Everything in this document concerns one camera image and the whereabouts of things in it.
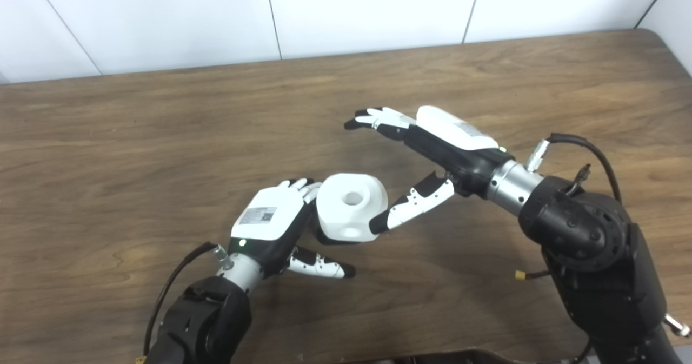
robot finger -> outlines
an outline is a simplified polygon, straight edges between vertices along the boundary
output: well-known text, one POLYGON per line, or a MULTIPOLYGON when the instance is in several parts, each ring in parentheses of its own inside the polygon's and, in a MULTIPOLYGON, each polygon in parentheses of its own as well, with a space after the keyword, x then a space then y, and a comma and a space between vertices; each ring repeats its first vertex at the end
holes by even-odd
POLYGON ((296 246, 289 257, 287 270, 304 275, 346 279, 356 275, 356 268, 350 264, 339 263, 312 250, 296 246))
POLYGON ((305 187, 308 183, 307 179, 299 179, 294 184, 291 184, 289 187, 295 188, 295 189, 301 189, 302 187, 305 187))
POLYGON ((310 191, 312 191, 313 189, 320 188, 321 185, 322 185, 321 182, 316 182, 316 183, 312 183, 312 184, 307 184, 305 187, 302 187, 301 189, 299 189, 299 190, 298 190, 298 193, 299 193, 301 196, 306 196, 306 195, 309 194, 310 191))
POLYGON ((370 231, 380 234, 424 214, 454 195, 454 184, 448 178, 439 178, 435 172, 413 186, 389 209, 370 220, 370 231))

silver metal cylinder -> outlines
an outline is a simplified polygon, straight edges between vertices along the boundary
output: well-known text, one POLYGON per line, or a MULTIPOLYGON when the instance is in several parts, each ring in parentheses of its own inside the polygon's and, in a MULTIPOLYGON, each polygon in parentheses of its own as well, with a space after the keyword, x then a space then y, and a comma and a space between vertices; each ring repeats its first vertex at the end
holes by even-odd
POLYGON ((217 276, 235 283, 246 294, 250 295, 264 277, 262 266, 253 260, 252 257, 242 255, 241 253, 233 253, 228 256, 228 260, 232 261, 232 266, 228 269, 222 266, 218 270, 217 276))
POLYGON ((510 160, 493 174, 486 198, 519 216, 524 203, 541 181, 543 176, 529 172, 523 165, 510 160))

sticker label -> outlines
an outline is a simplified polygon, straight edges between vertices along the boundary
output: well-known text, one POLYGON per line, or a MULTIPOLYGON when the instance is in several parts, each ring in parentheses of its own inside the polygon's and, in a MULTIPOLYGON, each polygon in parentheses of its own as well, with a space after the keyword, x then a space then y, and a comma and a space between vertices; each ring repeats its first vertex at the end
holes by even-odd
POLYGON ((240 224, 270 223, 275 212, 276 207, 253 207, 247 209, 243 217, 240 218, 240 224))
POLYGON ((482 133, 477 128, 472 127, 472 125, 469 125, 468 123, 457 122, 457 123, 454 123, 454 125, 460 129, 464 130, 464 133, 467 133, 469 135, 469 137, 483 137, 483 136, 485 136, 484 133, 482 133))

white hand cover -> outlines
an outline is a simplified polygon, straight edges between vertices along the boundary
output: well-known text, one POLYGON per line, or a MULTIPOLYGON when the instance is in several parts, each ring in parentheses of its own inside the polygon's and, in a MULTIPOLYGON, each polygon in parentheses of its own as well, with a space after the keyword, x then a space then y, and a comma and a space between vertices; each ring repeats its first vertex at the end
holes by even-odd
POLYGON ((320 186, 321 182, 308 184, 307 179, 300 179, 260 190, 233 224, 230 236, 265 241, 280 238, 301 209, 314 202, 320 186))

cable connector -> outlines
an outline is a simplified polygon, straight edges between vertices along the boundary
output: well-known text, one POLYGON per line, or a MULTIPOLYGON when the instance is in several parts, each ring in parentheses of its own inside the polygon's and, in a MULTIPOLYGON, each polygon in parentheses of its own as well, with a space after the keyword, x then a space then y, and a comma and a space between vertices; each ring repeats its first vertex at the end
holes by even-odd
POLYGON ((548 140, 541 140, 534 149, 533 154, 529 157, 529 161, 526 163, 526 170, 529 172, 536 172, 543 162, 543 156, 547 152, 550 142, 548 140))
POLYGON ((670 327, 670 331, 678 337, 690 338, 690 327, 682 322, 677 322, 670 314, 666 314, 663 323, 670 327))

